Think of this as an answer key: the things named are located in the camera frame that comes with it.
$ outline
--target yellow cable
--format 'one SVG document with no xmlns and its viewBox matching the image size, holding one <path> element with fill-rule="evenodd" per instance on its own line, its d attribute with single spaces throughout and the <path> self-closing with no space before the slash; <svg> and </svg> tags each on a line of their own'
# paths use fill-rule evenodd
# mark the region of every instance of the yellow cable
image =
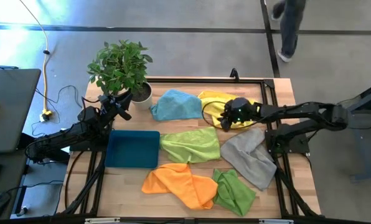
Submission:
<svg viewBox="0 0 371 224">
<path fill-rule="evenodd" d="M 25 3 L 22 1 L 22 0 L 19 0 L 23 5 L 24 7 L 28 10 L 28 12 L 33 16 L 33 18 L 36 20 L 36 22 L 39 24 L 40 28 L 42 29 L 43 33 L 44 33 L 44 37 L 46 38 L 46 51 L 49 51 L 49 40 L 47 38 L 47 34 L 46 32 L 44 31 L 43 29 L 43 26 L 42 24 L 40 24 L 40 22 L 36 19 L 35 15 L 33 15 L 33 13 L 31 12 L 31 10 L 28 9 L 28 7 L 25 5 Z M 43 114 L 44 113 L 47 113 L 48 110 L 47 110 L 47 76 L 46 76 L 46 63 L 47 63 L 47 54 L 44 54 L 44 61 L 43 61 L 43 81 L 44 81 L 44 96 L 43 97 Z"/>
</svg>

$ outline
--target green leaves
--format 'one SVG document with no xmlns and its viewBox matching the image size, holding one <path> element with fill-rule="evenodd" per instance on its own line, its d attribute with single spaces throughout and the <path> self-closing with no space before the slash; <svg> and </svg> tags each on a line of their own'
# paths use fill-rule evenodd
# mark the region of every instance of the green leaves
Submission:
<svg viewBox="0 0 371 224">
<path fill-rule="evenodd" d="M 90 82 L 114 95 L 124 88 L 137 92 L 146 81 L 146 64 L 153 62 L 150 56 L 141 54 L 147 48 L 140 42 L 119 42 L 119 45 L 104 42 L 105 48 L 87 66 Z"/>
</svg>

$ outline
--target blue towel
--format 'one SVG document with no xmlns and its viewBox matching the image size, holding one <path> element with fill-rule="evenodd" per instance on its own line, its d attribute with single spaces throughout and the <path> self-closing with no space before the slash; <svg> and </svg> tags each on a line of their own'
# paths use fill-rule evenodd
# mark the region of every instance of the blue towel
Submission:
<svg viewBox="0 0 371 224">
<path fill-rule="evenodd" d="M 179 90 L 168 90 L 151 107 L 156 121 L 202 118 L 202 103 L 199 98 Z"/>
</svg>

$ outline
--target white pot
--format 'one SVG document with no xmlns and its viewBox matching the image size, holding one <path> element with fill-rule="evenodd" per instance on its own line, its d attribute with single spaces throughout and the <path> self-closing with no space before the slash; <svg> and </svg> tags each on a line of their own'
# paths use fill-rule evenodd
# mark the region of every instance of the white pot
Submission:
<svg viewBox="0 0 371 224">
<path fill-rule="evenodd" d="M 133 100 L 131 101 L 138 110 L 148 110 L 153 105 L 153 88 L 148 82 L 146 82 L 146 84 L 149 85 L 151 89 L 151 94 L 149 95 L 147 100 L 141 102 L 135 102 Z"/>
</svg>

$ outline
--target gray towel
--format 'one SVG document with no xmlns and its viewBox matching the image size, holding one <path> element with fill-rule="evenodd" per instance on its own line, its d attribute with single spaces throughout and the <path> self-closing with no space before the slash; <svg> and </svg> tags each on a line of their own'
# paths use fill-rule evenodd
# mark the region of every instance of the gray towel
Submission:
<svg viewBox="0 0 371 224">
<path fill-rule="evenodd" d="M 220 148 L 222 157 L 259 190 L 270 184 L 277 167 L 262 145 L 263 131 L 253 128 L 230 138 Z"/>
</svg>

